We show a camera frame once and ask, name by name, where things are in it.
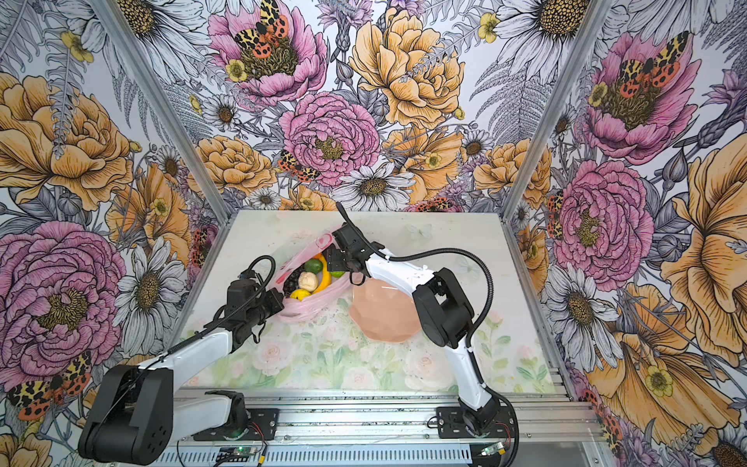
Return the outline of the pink plastic bag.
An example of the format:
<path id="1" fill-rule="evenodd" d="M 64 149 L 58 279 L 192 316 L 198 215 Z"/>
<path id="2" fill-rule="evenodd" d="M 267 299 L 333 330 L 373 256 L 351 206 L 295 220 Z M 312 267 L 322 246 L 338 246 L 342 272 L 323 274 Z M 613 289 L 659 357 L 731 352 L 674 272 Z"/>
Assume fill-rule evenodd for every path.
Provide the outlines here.
<path id="1" fill-rule="evenodd" d="M 278 313 L 280 321 L 309 321 L 351 290 L 349 274 L 332 266 L 331 248 L 334 246 L 332 234 L 323 233 L 307 242 L 275 275 L 270 286 L 283 295 L 283 309 Z"/>

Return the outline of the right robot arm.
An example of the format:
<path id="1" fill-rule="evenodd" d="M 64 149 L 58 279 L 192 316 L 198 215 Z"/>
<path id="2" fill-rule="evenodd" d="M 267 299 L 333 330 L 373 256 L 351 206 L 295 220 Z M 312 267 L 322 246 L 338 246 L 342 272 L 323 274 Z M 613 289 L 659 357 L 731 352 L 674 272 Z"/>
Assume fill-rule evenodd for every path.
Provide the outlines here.
<path id="1" fill-rule="evenodd" d="M 472 346 L 472 338 L 486 319 L 494 297 L 494 282 L 484 261 L 467 250 L 453 247 L 395 256 L 382 244 L 368 241 L 350 222 L 334 230 L 332 237 L 335 266 L 382 281 L 412 297 L 422 332 L 435 346 L 445 350 L 468 432 L 476 437 L 486 434 L 498 417 L 501 399 L 484 381 Z M 437 255 L 462 256 L 482 270 L 487 295 L 479 315 L 475 315 L 454 272 L 414 264 L 416 260 Z"/>

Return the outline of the green fake lime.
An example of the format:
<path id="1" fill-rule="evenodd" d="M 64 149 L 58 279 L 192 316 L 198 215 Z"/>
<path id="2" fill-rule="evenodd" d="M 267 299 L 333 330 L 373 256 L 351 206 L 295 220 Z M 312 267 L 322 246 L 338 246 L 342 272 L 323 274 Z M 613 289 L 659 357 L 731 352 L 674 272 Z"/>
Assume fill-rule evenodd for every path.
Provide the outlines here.
<path id="1" fill-rule="evenodd" d="M 312 258 L 305 262 L 303 269 L 310 274 L 321 274 L 324 270 L 324 264 L 320 259 Z"/>

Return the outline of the pink flower-shaped bowl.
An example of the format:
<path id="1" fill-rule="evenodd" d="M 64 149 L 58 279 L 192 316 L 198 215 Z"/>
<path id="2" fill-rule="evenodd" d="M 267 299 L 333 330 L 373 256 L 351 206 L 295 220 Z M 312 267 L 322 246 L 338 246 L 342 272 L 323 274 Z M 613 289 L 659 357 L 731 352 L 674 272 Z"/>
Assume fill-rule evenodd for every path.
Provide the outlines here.
<path id="1" fill-rule="evenodd" d="M 421 331 L 412 297 L 381 280 L 354 286 L 348 313 L 367 338 L 378 342 L 399 344 Z"/>

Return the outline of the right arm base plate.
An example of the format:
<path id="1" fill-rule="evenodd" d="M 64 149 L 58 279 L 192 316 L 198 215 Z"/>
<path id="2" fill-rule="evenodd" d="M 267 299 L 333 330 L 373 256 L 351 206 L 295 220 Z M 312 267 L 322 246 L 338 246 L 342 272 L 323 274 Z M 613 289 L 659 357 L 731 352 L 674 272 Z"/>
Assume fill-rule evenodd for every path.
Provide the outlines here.
<path id="1" fill-rule="evenodd" d="M 440 439 L 504 439 L 517 438 L 516 414 L 501 407 L 494 414 L 465 407 L 441 406 L 435 412 L 435 428 Z"/>

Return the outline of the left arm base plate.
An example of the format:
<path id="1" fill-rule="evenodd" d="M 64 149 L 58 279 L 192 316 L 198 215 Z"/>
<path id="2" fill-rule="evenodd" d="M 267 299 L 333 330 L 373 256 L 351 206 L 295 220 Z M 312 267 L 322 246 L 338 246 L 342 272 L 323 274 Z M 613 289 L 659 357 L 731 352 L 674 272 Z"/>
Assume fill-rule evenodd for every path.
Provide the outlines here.
<path id="1" fill-rule="evenodd" d="M 239 422 L 209 428 L 193 436 L 197 442 L 273 441 L 278 428 L 278 409 L 247 409 Z"/>

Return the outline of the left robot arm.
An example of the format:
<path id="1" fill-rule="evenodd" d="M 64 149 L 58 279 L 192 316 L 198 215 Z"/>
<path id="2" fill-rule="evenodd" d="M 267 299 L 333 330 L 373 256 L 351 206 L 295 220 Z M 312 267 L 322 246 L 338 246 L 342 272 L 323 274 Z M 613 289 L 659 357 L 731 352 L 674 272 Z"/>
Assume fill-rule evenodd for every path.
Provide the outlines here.
<path id="1" fill-rule="evenodd" d="M 78 442 L 81 457 L 148 465 L 172 443 L 200 432 L 237 437 L 250 426 L 242 394 L 212 390 L 178 403 L 178 390 L 216 361 L 257 341 L 257 327 L 283 309 L 284 295 L 256 278 L 237 279 L 202 331 L 141 364 L 109 370 Z"/>

